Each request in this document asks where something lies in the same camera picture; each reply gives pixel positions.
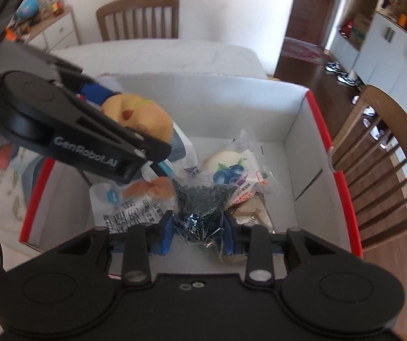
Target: doormat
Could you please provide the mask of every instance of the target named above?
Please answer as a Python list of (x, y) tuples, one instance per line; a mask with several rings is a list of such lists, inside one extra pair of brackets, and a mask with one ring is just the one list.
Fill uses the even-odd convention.
[(281, 56), (282, 55), (318, 65), (325, 65), (327, 62), (331, 61), (323, 52), (323, 49), (317, 45), (290, 37), (284, 39), (281, 51)]

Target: blueberry picture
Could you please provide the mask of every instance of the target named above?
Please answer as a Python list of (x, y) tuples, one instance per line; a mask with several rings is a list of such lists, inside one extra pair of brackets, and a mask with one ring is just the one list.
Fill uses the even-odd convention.
[(243, 175), (243, 172), (244, 167), (240, 164), (231, 165), (229, 167), (224, 164), (219, 164), (218, 171), (213, 175), (213, 182), (222, 184), (237, 183)]

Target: box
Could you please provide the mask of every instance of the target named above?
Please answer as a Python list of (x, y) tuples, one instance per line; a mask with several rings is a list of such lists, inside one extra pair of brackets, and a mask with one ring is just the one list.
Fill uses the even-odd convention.
[(362, 14), (357, 14), (353, 21), (353, 28), (350, 36), (348, 38), (352, 46), (359, 50), (361, 45), (363, 45), (366, 34), (368, 33), (369, 26), (371, 25), (371, 20), (366, 18)]
[[(265, 195), (275, 230), (301, 227), (355, 255), (362, 255), (345, 178), (328, 165), (331, 138), (307, 88), (268, 79), (227, 75), (158, 73), (122, 75), (123, 88), (156, 101), (191, 139), (200, 160), (219, 151), (250, 126), (265, 164), (280, 183)], [(95, 225), (89, 187), (68, 165), (48, 160), (38, 177), (21, 241), (48, 250)], [(220, 262), (212, 250), (175, 236), (167, 256), (150, 259), (157, 273), (240, 273), (245, 263)], [(275, 274), (285, 275), (281, 257)], [(113, 256), (112, 274), (121, 270)]]

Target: finger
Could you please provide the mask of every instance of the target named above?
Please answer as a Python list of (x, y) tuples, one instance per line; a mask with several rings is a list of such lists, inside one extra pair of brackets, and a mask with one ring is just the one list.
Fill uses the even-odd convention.
[(7, 144), (0, 148), (0, 169), (6, 169), (10, 164), (11, 154), (13, 152), (13, 145)]

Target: wooden floor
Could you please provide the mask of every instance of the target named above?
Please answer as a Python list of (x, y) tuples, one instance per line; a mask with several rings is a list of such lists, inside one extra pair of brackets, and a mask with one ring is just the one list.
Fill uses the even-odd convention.
[[(352, 97), (359, 94), (356, 88), (351, 88), (339, 83), (336, 79), (337, 76), (326, 72), (323, 66), (289, 57), (280, 58), (275, 77), (282, 81), (306, 86), (313, 91), (332, 138), (334, 138), (352, 108)], [(361, 134), (363, 130), (364, 128), (360, 123), (358, 127), (356, 127), (354, 133), (358, 132)], [(353, 140), (347, 140), (347, 146), (352, 141)], [(366, 145), (361, 146), (360, 153), (362, 153), (363, 147), (367, 149), (370, 146), (369, 143), (372, 142), (373, 140), (371, 138), (366, 140)], [(379, 148), (375, 151), (373, 158), (380, 157), (384, 152), (385, 151)], [(350, 164), (350, 162), (356, 157), (357, 155), (353, 155), (342, 165), (342, 167), (347, 167), (345, 164)], [(388, 159), (384, 165), (382, 164), (380, 166), (377, 173), (370, 176), (370, 178), (380, 177), (380, 175), (391, 169), (392, 166), (392, 162)], [(366, 166), (362, 164), (359, 168), (364, 170), (365, 167)], [(351, 180), (354, 179), (354, 176), (348, 175), (346, 178), (347, 182), (350, 183)], [(381, 193), (395, 184), (397, 184), (397, 176), (394, 175), (391, 180), (384, 184), (382, 189), (378, 189), (374, 193), (356, 201), (356, 203), (354, 203), (355, 211), (374, 200)], [(361, 191), (364, 187), (365, 185), (354, 186), (354, 188), (351, 188), (352, 196), (355, 196), (355, 194)], [(371, 216), (369, 215), (363, 216), (359, 219), (359, 223), (363, 223), (370, 217)], [(391, 225), (395, 222), (403, 220), (405, 217), (406, 210), (402, 209), (401, 211), (398, 211), (391, 220), (388, 221), (388, 224)], [(366, 230), (366, 232), (363, 231), (362, 239), (371, 236), (372, 234), (376, 233), (376, 230), (381, 228), (382, 227), (374, 226), (371, 227), (371, 229)], [(407, 235), (400, 237), (393, 242), (386, 243), (376, 249), (365, 252), (364, 258), (365, 260), (379, 265), (393, 273), (402, 282), (406, 292), (406, 304), (397, 320), (394, 330), (402, 339), (407, 341)]]

